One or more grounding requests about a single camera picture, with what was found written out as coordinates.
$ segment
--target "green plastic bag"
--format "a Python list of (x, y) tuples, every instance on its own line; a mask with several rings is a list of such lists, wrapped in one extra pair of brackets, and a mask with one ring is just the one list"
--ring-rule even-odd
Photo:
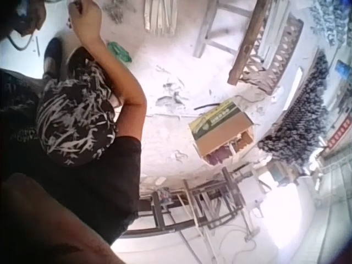
[(115, 41), (109, 41), (106, 44), (108, 50), (110, 50), (112, 52), (112, 54), (114, 54), (114, 56), (116, 58), (118, 58), (120, 61), (122, 62), (132, 62), (132, 58), (130, 56), (130, 54), (128, 53), (127, 50), (125, 50), (123, 47), (121, 47), (120, 45), (118, 45)]

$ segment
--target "wooden board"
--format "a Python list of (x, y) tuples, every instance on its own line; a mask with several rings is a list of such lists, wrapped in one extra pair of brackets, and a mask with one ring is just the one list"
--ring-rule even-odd
[(264, 23), (267, 9), (270, 5), (271, 0), (257, 0), (251, 20), (249, 22), (246, 34), (242, 40), (240, 50), (236, 57), (235, 63), (229, 72), (228, 84), (236, 85), (246, 63), (249, 59), (249, 55), (254, 47), (254, 43), (260, 32), (260, 29)]

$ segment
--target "red sign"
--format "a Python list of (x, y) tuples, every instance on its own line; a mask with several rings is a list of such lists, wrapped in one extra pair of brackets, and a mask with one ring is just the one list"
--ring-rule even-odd
[(329, 139), (328, 141), (328, 147), (330, 150), (332, 150), (337, 142), (343, 137), (343, 135), (346, 133), (346, 131), (350, 128), (352, 123), (351, 116), (347, 115), (345, 118), (344, 122), (340, 125), (338, 130), (334, 133), (334, 135)]

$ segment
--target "black shirt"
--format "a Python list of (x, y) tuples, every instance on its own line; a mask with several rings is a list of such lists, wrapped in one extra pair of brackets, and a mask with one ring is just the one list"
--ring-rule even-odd
[[(4, 95), (4, 78), (0, 86)], [(9, 99), (2, 96), (1, 101), (4, 109)], [(2, 112), (2, 180), (15, 172), (32, 177), (111, 245), (138, 216), (141, 142), (117, 137), (100, 159), (66, 168), (45, 154), (36, 136), (29, 136), (31, 116), (14, 111), (7, 116)]]

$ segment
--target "black cable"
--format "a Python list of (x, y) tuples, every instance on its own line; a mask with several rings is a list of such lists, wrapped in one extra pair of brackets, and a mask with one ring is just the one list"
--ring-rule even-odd
[(32, 38), (33, 38), (33, 34), (30, 35), (29, 39), (28, 39), (28, 42), (27, 44), (24, 46), (24, 47), (19, 47), (17, 46), (17, 44), (13, 41), (13, 39), (10, 37), (10, 36), (7, 36), (7, 38), (9, 39), (10, 43), (12, 44), (12, 46), (14, 46), (14, 48), (18, 51), (24, 51), (26, 48), (28, 48), (29, 44), (31, 43), (32, 41)]
[(198, 107), (194, 108), (193, 110), (199, 110), (199, 109), (202, 109), (205, 107), (219, 106), (219, 105), (220, 105), (219, 103), (209, 103), (209, 104), (205, 104), (203, 106), (198, 106)]

